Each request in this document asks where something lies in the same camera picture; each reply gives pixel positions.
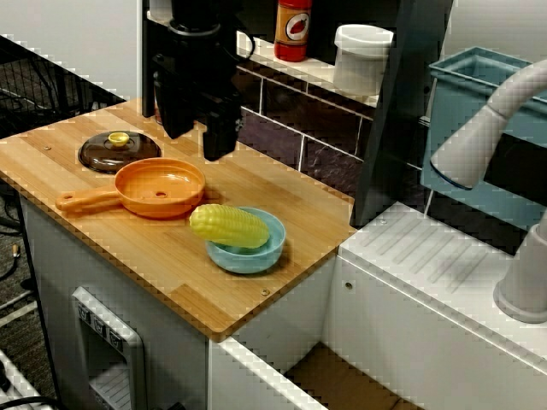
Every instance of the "blue basket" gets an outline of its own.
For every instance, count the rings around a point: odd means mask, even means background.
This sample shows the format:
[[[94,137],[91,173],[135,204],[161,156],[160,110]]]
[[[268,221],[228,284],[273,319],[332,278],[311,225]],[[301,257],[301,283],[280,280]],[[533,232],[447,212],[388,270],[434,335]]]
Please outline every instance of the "blue basket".
[[[472,190],[458,190],[433,171],[430,158],[446,139],[486,104],[503,81],[529,64],[528,61],[473,47],[429,66],[432,76],[437,79],[437,88],[421,173],[424,186],[525,230],[538,223],[544,206],[484,180]],[[547,148],[547,91],[528,100],[509,121],[504,132]]]

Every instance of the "faucet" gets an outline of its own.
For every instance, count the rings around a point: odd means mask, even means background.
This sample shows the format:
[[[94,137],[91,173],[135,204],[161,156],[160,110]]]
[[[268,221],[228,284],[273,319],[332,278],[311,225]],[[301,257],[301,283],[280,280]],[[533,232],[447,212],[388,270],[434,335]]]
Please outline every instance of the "faucet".
[[[457,188],[471,190],[484,176],[513,114],[545,89],[547,60],[506,79],[486,105],[438,148],[431,158],[433,170]],[[493,296],[513,319],[536,324],[547,321],[547,211],[527,233]]]

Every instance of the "brown pot lid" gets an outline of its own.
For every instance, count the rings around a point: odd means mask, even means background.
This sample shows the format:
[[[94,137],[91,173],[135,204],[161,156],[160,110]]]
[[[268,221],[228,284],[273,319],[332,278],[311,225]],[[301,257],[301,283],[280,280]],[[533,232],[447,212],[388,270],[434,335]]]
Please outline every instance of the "brown pot lid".
[[[130,131],[103,132],[89,138],[78,151],[79,161],[100,173],[117,173],[131,162],[158,156],[162,156],[162,151],[152,139]]]

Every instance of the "wooden countertop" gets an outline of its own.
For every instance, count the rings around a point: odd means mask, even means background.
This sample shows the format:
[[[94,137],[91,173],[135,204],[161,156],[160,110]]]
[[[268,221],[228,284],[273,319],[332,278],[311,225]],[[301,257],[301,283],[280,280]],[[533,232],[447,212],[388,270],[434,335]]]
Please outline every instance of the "wooden countertop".
[[[276,215],[287,233],[279,262],[254,275],[219,268],[204,241],[191,232],[188,215],[147,220],[111,205],[84,214],[57,210],[55,199],[63,191],[113,182],[114,176],[89,170],[77,157],[88,138],[111,130],[141,132],[158,143],[162,156],[199,167],[207,179],[202,203],[250,206]],[[203,130],[198,124],[172,140],[153,117],[140,115],[140,100],[131,100],[1,140],[0,178],[219,342],[309,276],[356,230],[349,225],[352,198],[245,145],[238,143],[219,161],[205,161]]]

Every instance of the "lid knob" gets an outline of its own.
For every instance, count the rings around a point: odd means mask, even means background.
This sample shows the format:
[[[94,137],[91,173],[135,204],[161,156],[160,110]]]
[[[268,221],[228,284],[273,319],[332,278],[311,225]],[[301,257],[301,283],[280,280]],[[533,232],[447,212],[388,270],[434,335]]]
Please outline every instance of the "lid knob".
[[[116,148],[123,147],[125,144],[127,144],[127,141],[129,141],[129,135],[124,132],[112,132],[109,135],[109,141]]]

